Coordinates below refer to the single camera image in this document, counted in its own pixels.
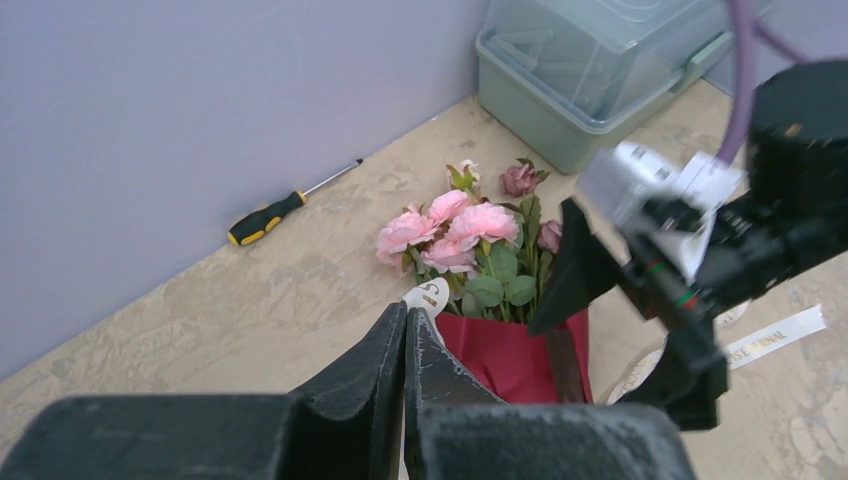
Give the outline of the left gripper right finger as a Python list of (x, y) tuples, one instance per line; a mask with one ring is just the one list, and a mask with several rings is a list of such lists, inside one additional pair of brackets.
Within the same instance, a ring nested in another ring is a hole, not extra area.
[(676, 427), (647, 406), (511, 405), (407, 314), (404, 463), (412, 479), (695, 478)]

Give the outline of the pink flower bouquet red wrap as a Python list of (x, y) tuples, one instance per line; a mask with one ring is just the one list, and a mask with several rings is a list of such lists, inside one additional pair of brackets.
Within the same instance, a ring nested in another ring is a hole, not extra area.
[(460, 364), (509, 403), (589, 403), (589, 318), (558, 318), (533, 336), (548, 290), (561, 224), (544, 220), (537, 186), (548, 174), (520, 158), (499, 177), (502, 202), (481, 190), (477, 165), (447, 169), (448, 190), (409, 205), (378, 233), (376, 255), (413, 275), (407, 303), (428, 309), (438, 339)]

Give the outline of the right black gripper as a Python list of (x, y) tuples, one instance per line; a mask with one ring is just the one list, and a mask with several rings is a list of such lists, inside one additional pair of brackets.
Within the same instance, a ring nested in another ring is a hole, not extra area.
[[(746, 145), (748, 191), (722, 206), (687, 307), (719, 314), (847, 250), (847, 62), (796, 64), (758, 86)], [(542, 335), (617, 287), (622, 268), (573, 198), (529, 334)], [(729, 364), (711, 320), (668, 333), (657, 365), (621, 403), (681, 431), (719, 425)]]

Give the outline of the yellow black screwdriver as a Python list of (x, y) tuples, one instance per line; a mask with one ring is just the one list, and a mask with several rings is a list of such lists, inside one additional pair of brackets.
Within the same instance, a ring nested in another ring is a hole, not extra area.
[(356, 159), (317, 185), (305, 191), (294, 190), (285, 198), (244, 216), (228, 230), (228, 240), (236, 246), (246, 246), (259, 240), (271, 232), (289, 214), (303, 207), (316, 191), (356, 169), (363, 162), (363, 158)]

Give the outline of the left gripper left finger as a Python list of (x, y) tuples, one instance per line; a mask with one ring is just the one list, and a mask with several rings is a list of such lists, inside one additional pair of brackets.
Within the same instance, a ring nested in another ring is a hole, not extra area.
[(89, 395), (44, 408), (5, 479), (394, 479), (407, 307), (286, 394)]

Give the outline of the cream printed ribbon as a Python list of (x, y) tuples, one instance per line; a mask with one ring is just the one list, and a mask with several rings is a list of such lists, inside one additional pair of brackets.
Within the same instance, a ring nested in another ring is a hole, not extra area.
[[(531, 337), (525, 325), (443, 313), (449, 298), (446, 280), (437, 278), (409, 290), (402, 298), (435, 321), (438, 342), (446, 347), (484, 387), (508, 403), (594, 403), (589, 380), (589, 317), (581, 312), (550, 333), (564, 340)], [(807, 335), (826, 328), (815, 306), (726, 346), (731, 369), (745, 366)], [(565, 359), (554, 360), (554, 348), (565, 347)], [(612, 389), (606, 403), (635, 390), (657, 366), (661, 351), (649, 352)], [(555, 372), (564, 374), (557, 386)]]

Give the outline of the green translucent plastic toolbox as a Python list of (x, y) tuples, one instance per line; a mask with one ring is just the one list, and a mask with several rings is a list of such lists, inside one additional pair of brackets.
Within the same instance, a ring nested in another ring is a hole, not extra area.
[(712, 0), (494, 1), (476, 38), (483, 108), (556, 170), (579, 173), (729, 51)]

